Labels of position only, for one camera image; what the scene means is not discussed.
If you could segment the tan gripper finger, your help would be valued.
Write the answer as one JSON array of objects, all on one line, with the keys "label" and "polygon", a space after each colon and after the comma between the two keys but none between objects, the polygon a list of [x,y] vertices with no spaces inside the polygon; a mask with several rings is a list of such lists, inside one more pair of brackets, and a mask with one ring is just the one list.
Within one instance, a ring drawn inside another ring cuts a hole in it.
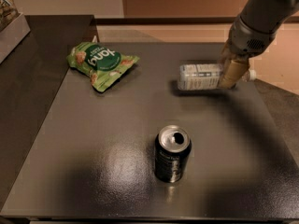
[{"label": "tan gripper finger", "polygon": [[222,74],[218,83],[220,89],[231,89],[234,84],[249,70],[249,60],[224,59],[220,60]]},{"label": "tan gripper finger", "polygon": [[232,60],[232,52],[231,52],[231,48],[230,48],[230,43],[226,42],[221,51],[221,56],[219,58],[219,64],[226,65],[231,60]]}]

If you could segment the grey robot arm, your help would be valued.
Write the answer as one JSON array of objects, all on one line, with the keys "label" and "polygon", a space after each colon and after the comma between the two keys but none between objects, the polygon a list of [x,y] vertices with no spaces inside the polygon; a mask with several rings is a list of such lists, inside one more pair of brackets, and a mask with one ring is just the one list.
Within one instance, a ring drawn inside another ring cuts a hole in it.
[{"label": "grey robot arm", "polygon": [[231,89],[249,70],[249,59],[264,53],[278,28],[299,10],[299,0],[248,0],[235,18],[221,52],[218,87]]}]

